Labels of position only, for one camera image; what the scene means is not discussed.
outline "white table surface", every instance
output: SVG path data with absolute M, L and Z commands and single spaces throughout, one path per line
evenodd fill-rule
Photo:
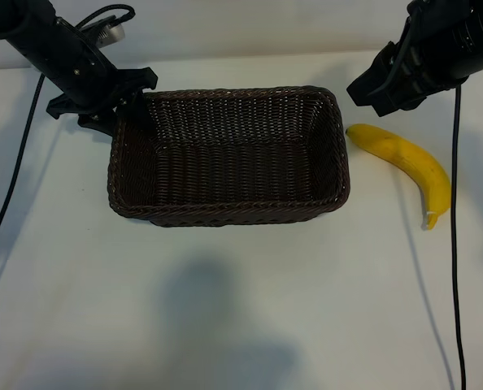
M 329 88 L 346 126 L 404 135 L 449 172 L 454 94 L 379 119 L 345 91 L 374 55 L 149 65 L 159 90 Z M 0 206 L 37 78 L 0 71 Z M 155 227 L 109 208 L 111 139 L 50 118 L 58 94 L 48 82 L 0 231 L 0 389 L 447 390 L 448 370 L 459 387 L 450 216 L 424 232 L 402 172 L 349 145 L 352 191 L 335 213 Z M 483 73 L 465 85 L 459 160 L 463 340 L 483 390 Z

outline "basket rim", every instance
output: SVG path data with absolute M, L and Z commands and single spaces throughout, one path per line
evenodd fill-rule
M 162 91 L 154 93 L 146 93 L 145 97 L 149 100 L 168 99 L 168 98 L 192 98 L 197 99 L 197 95 L 202 95 L 204 98 L 234 98 L 237 94 L 243 95 L 245 98 L 247 93 L 253 93 L 255 97 L 262 97 L 266 95 L 290 95 L 290 93 L 298 93 L 300 95 L 321 95 L 323 99 L 326 99 L 330 106 L 334 109 L 334 114 L 337 115 L 337 127 L 341 131 L 341 150 L 344 150 L 344 154 L 337 156 L 342 162 L 348 166 L 348 155 L 346 152 L 346 142 L 344 139 L 344 133 L 342 131 L 342 117 L 339 107 L 337 105 L 337 99 L 326 88 L 315 87 L 312 85 L 306 86 L 294 86 L 294 87 L 274 87 L 274 88 L 252 88 L 252 89 L 192 89 L 192 90 L 179 90 L 179 91 Z M 330 212 L 335 211 L 342 207 L 348 197 L 350 196 L 350 173 L 348 168 L 342 170 L 340 173 L 341 180 L 338 181 L 338 191 L 336 196 L 326 197 L 313 201 L 240 201 L 240 202 L 221 202 L 221 203 L 189 203 L 181 205 L 131 205 L 128 204 L 123 197 L 119 194 L 117 188 L 119 177 L 114 175 L 117 167 L 120 167 L 123 153 L 121 153 L 120 146 L 124 138 L 125 129 L 127 127 L 127 120 L 124 117 L 119 117 L 117 122 L 115 135 L 111 147 L 111 159 L 108 167 L 108 192 L 111 208 L 118 214 L 123 214 L 121 211 L 127 211 L 129 213 L 134 212 L 137 216 L 135 219 L 153 219 L 155 217 L 164 216 L 201 216 L 202 213 L 207 216 L 212 215 L 212 211 L 215 211 L 216 215 L 243 215 L 250 213 L 262 213 L 262 212 L 279 212 L 293 211 L 298 213 L 314 213 L 314 212 Z

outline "wicker basket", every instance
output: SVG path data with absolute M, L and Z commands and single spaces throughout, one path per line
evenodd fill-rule
M 121 117 L 111 208 L 164 226 L 307 221 L 347 200 L 336 98 L 316 87 L 148 93 L 153 125 Z

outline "banana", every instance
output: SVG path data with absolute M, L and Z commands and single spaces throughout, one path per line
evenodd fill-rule
M 359 148 L 394 164 L 406 172 L 424 194 L 427 230 L 432 230 L 438 217 L 451 206 L 451 183 L 446 171 L 424 149 L 400 136 L 368 124 L 356 124 L 346 135 Z

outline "wire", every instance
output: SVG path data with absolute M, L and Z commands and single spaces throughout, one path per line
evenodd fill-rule
M 95 11 L 92 15 L 88 16 L 87 18 L 84 18 L 77 26 L 77 29 L 83 28 L 86 24 L 91 22 L 93 19 L 97 18 L 98 16 L 102 15 L 105 12 L 108 11 L 114 11 L 114 10 L 124 10 L 127 11 L 128 13 L 124 16 L 119 17 L 117 20 L 114 20 L 111 24 L 114 26 L 117 26 L 121 23 L 127 22 L 128 20 L 131 20 L 135 17 L 135 10 L 133 9 L 132 6 L 128 6 L 126 4 L 114 4 L 112 6 L 105 6 L 101 8 L 98 11 Z
M 0 227 L 3 222 L 3 218 L 5 218 L 5 213 L 7 212 L 8 205 L 11 202 L 12 193 L 14 192 L 15 182 L 17 181 L 17 176 L 20 173 L 21 161 L 23 160 L 23 154 L 24 154 L 24 147 L 27 144 L 28 134 L 30 133 L 30 126 L 32 125 L 33 115 L 36 111 L 37 101 L 39 100 L 39 94 L 41 93 L 41 88 L 43 86 L 44 81 L 45 81 L 45 75 L 41 75 L 41 77 L 39 77 L 39 81 L 37 82 L 36 92 L 33 95 L 32 106 L 30 107 L 30 112 L 28 113 L 27 124 L 24 127 L 23 139 L 21 140 L 20 151 L 17 154 L 17 161 L 15 162 L 15 168 L 14 168 L 14 173 L 12 175 L 11 184 L 7 192 L 7 197 L 5 198 L 2 209 L 0 211 Z
M 118 18 L 115 23 L 120 24 L 123 22 L 127 22 L 128 20 L 131 20 L 135 16 L 135 10 L 131 6 L 126 6 L 124 4 L 116 4 L 113 6 L 105 6 L 101 8 L 98 11 L 95 11 L 92 15 L 88 16 L 87 18 L 84 18 L 77 26 L 76 29 L 80 30 L 83 28 L 87 23 L 98 17 L 99 15 L 103 14 L 104 12 L 112 11 L 112 10 L 126 10 L 128 11 L 128 14 Z M 37 87 L 36 87 L 36 92 L 33 95 L 32 99 L 32 105 L 30 106 L 30 111 L 28 113 L 28 119 L 27 123 L 24 127 L 24 133 L 23 133 L 23 138 L 21 139 L 21 144 L 20 144 L 20 151 L 17 155 L 17 159 L 15 161 L 15 167 L 14 167 L 14 173 L 12 174 L 12 179 L 10 186 L 7 191 L 7 196 L 5 197 L 5 201 L 3 202 L 2 209 L 0 211 L 0 227 L 2 225 L 3 219 L 5 218 L 5 214 L 7 213 L 8 205 L 11 202 L 12 199 L 12 194 L 14 193 L 15 189 L 15 183 L 17 182 L 18 174 L 20 173 L 20 168 L 21 168 L 21 163 L 23 161 L 23 155 L 24 155 L 24 148 L 27 145 L 27 140 L 28 140 L 28 134 L 30 133 L 30 128 L 32 126 L 32 121 L 33 121 L 33 116 L 36 112 L 36 107 L 37 107 L 37 101 L 39 100 L 39 95 L 41 93 L 41 88 L 43 86 L 43 83 L 45 81 L 45 75 L 41 75 L 39 77 L 39 81 L 37 82 Z
M 453 167 L 451 173 L 451 261 L 453 277 L 453 304 L 455 308 L 455 331 L 456 344 L 459 351 L 460 377 L 462 390 L 466 390 L 466 363 L 463 355 L 462 330 L 460 326 L 460 300 L 459 300 L 459 278 L 458 278 L 458 250 L 456 238 L 456 198 L 457 178 L 459 171 L 459 130 L 460 130 L 460 107 L 462 104 L 462 87 L 456 88 L 455 99 L 455 123 L 453 125 Z

